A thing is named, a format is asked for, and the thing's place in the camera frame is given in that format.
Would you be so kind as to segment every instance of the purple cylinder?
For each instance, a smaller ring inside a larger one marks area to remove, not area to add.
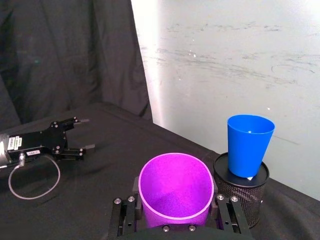
[[[214,182],[196,157],[184,153],[156,156],[142,168],[138,185],[149,228],[206,223]]]

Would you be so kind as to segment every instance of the blue cup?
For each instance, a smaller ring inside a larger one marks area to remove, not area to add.
[[[236,176],[257,175],[275,124],[261,116],[235,115],[228,119],[228,168]]]

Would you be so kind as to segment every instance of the black tablecloth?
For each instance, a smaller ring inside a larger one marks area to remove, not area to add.
[[[169,152],[187,153],[204,161],[212,171],[213,161],[219,156],[105,103],[31,122],[5,132],[20,134],[39,131],[47,128],[51,121],[73,116],[90,119],[90,123],[67,132],[69,145],[82,147],[96,144],[95,152],[86,155],[84,161],[59,162],[61,180],[58,187],[37,200],[26,201],[14,197],[8,187],[11,169],[0,171],[0,239],[105,239],[112,200],[130,195],[134,178],[149,159]],[[43,190],[44,186],[54,183],[56,172],[49,162],[44,162],[44,159],[40,159],[28,163],[28,174],[25,171],[15,174],[12,184],[17,192],[30,194],[31,189]],[[270,179],[265,189],[260,221],[251,232],[257,240],[318,240],[319,225],[319,201]]]

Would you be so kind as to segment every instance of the black curtain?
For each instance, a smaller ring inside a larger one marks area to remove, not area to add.
[[[130,0],[1,0],[0,76],[0,130],[96,102],[152,118]]]

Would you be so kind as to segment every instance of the black cloth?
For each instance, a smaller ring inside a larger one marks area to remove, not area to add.
[[[0,130],[97,102],[152,118],[130,0],[1,0],[0,76]]]
[[[213,172],[213,162],[219,156],[107,103],[62,113],[5,132],[39,131],[47,128],[51,121],[73,116],[90,119],[90,123],[67,132],[69,145],[96,144],[95,152],[87,154],[84,161],[59,162],[62,175],[57,189],[38,200],[14,197],[8,188],[10,169],[0,171],[0,228],[5,229],[0,230],[0,234],[11,229],[14,239],[26,239],[26,236],[46,240],[105,239],[113,199],[131,194],[134,178],[152,157],[169,152],[187,153],[201,159]],[[49,164],[38,166],[41,161],[28,163],[25,168],[32,166],[28,174],[14,175],[12,183],[18,193],[35,195],[37,188],[43,190],[44,186],[54,183],[57,173]],[[260,222],[251,232],[257,240],[318,240],[319,219],[319,201],[270,179],[266,184]]]

